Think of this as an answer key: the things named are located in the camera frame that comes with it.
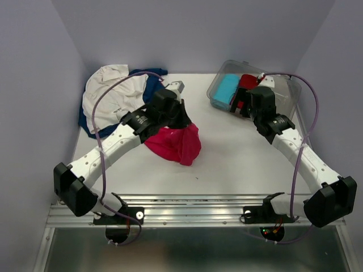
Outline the pink t shirt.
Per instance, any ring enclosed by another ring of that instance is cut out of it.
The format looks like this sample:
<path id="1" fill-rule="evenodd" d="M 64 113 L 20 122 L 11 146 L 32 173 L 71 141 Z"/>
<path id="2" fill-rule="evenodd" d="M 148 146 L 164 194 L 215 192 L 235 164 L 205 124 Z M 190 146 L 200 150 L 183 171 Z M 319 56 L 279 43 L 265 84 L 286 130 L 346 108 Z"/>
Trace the pink t shirt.
<path id="1" fill-rule="evenodd" d="M 201 151 L 199 129 L 193 123 L 184 129 L 161 128 L 144 145 L 163 159 L 188 167 Z"/>

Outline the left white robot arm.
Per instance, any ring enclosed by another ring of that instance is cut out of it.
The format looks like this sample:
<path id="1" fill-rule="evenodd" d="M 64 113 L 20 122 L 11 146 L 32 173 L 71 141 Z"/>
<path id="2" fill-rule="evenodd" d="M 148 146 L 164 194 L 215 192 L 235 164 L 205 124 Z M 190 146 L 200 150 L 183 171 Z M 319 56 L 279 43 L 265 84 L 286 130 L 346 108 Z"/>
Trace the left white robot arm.
<path id="1" fill-rule="evenodd" d="M 130 150 L 156 135 L 160 129 L 184 129 L 191 123 L 178 90 L 161 89 L 151 102 L 127 113 L 116 130 L 81 158 L 53 170 L 56 195 L 77 217 L 94 211 L 113 223 L 126 218 L 125 202 L 104 190 L 94 189 L 100 176 Z"/>

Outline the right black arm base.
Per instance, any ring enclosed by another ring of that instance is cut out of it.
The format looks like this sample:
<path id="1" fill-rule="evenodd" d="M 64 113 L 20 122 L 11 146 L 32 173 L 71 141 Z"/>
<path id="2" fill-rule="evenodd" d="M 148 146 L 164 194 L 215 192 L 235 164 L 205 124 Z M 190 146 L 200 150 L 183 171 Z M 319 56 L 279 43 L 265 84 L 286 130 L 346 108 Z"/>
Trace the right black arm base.
<path id="1" fill-rule="evenodd" d="M 245 206 L 240 219 L 245 224 L 293 223 L 287 215 L 276 214 L 271 206 Z"/>

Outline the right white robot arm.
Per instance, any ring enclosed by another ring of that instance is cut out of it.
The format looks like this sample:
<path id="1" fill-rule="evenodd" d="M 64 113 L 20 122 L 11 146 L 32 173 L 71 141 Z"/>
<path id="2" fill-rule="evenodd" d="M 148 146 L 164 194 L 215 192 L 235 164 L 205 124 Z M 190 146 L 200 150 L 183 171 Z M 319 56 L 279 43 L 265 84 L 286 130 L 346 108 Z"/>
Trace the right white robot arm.
<path id="1" fill-rule="evenodd" d="M 311 192 L 309 198 L 283 192 L 270 194 L 262 205 L 243 209 L 242 223 L 293 223 L 298 216 L 322 228 L 353 211 L 356 181 L 332 170 L 305 144 L 294 123 L 276 112 L 275 93 L 269 87 L 239 87 L 231 103 L 232 109 L 238 106 L 242 107 L 240 114 L 253 121 L 259 134 L 298 168 L 294 174 L 301 175 Z"/>

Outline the rolled cyan t shirt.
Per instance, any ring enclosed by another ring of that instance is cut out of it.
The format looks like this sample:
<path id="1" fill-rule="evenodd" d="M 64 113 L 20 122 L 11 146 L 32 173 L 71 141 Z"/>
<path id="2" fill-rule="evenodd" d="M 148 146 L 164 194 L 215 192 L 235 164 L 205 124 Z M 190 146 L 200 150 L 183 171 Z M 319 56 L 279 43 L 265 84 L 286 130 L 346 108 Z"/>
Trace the rolled cyan t shirt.
<path id="1" fill-rule="evenodd" d="M 217 102 L 229 105 L 239 83 L 240 77 L 236 74 L 226 74 L 222 78 L 212 98 Z"/>

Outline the rolled dark red t shirt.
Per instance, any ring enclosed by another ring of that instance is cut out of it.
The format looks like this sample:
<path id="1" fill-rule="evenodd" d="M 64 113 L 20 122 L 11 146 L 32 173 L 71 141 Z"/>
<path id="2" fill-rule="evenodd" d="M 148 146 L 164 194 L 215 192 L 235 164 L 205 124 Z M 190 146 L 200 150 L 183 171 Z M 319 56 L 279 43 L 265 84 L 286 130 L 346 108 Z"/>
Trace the rolled dark red t shirt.
<path id="1" fill-rule="evenodd" d="M 247 90 L 251 90 L 258 86 L 257 83 L 257 77 L 250 75 L 250 74 L 243 74 L 239 80 L 237 91 L 234 96 L 236 96 L 237 99 L 240 99 L 241 101 L 244 101 L 245 104 L 245 98 L 244 95 L 246 94 Z"/>

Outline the clear plastic bin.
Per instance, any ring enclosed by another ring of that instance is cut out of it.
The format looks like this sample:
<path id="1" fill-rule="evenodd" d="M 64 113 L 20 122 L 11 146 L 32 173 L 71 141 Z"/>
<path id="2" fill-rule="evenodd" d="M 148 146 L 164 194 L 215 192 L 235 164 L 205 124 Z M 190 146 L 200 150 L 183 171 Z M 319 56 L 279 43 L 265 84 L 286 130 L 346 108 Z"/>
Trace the clear plastic bin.
<path id="1" fill-rule="evenodd" d="M 262 69 L 253 67 L 247 62 L 238 62 L 234 60 L 225 61 L 206 93 L 211 105 L 222 111 L 230 112 L 230 105 L 217 102 L 212 98 L 224 75 L 236 74 L 241 78 L 243 74 L 258 76 L 263 72 L 264 71 Z M 277 113 L 284 114 L 289 118 L 292 118 L 301 93 L 301 85 L 291 80 L 288 76 L 273 75 L 272 77 L 275 80 L 275 88 L 271 89 L 275 93 Z"/>

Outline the navy blue t shirt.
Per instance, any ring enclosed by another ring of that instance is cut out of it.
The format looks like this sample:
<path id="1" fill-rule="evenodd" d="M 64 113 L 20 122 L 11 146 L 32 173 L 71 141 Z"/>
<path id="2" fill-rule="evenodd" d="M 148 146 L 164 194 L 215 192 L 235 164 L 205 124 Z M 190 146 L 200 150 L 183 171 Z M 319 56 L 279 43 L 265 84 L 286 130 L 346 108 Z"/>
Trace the navy blue t shirt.
<path id="1" fill-rule="evenodd" d="M 147 72 L 146 75 L 148 75 L 148 80 L 146 83 L 146 88 L 143 93 L 143 101 L 144 103 L 148 103 L 154 92 L 163 88 L 163 84 L 160 82 L 159 77 L 164 76 L 168 74 L 167 70 L 161 69 L 161 68 L 150 68 L 150 69 L 134 69 L 132 71 L 129 70 L 129 75 L 139 73 L 139 72 Z M 81 110 L 81 105 L 79 107 L 79 117 L 78 117 L 78 125 L 83 128 L 83 130 L 86 132 L 88 137 L 95 139 L 96 135 L 92 136 L 88 129 L 86 129 L 86 117 L 83 114 L 83 110 Z M 109 126 L 101 131 L 98 130 L 99 136 L 101 138 L 107 137 L 117 128 L 118 125 L 112 125 Z"/>

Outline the white t shirt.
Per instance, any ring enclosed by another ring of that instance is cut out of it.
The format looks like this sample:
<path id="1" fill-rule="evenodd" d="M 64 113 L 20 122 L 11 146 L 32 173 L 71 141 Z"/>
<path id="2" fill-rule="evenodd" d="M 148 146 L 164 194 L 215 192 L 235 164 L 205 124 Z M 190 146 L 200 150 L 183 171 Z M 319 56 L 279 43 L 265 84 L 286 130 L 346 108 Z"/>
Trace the white t shirt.
<path id="1" fill-rule="evenodd" d="M 92 136 L 95 130 L 92 125 L 92 110 L 95 111 L 95 125 L 101 131 L 109 126 L 118 125 L 121 118 L 144 105 L 143 93 L 146 88 L 148 75 L 133 76 L 117 85 L 101 99 L 102 94 L 129 75 L 128 65 L 107 65 L 97 70 L 87 81 L 82 98 L 81 110 L 86 117 L 86 129 Z"/>

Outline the aluminium mounting rail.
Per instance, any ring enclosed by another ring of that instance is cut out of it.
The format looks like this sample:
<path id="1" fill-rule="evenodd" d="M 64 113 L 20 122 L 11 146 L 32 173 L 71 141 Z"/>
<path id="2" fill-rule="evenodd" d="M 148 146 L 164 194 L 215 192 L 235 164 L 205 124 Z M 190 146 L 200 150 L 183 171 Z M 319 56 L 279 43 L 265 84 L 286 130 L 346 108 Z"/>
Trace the aluminium mounting rail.
<path id="1" fill-rule="evenodd" d="M 243 224 L 240 216 L 247 206 L 260 206 L 263 194 L 207 194 L 207 195 L 120 195 L 130 206 L 144 207 L 143 228 L 187 227 L 262 227 L 273 224 Z M 46 227 L 83 228 L 102 227 L 93 223 L 92 212 L 76 217 L 66 205 L 58 201 L 51 205 Z"/>

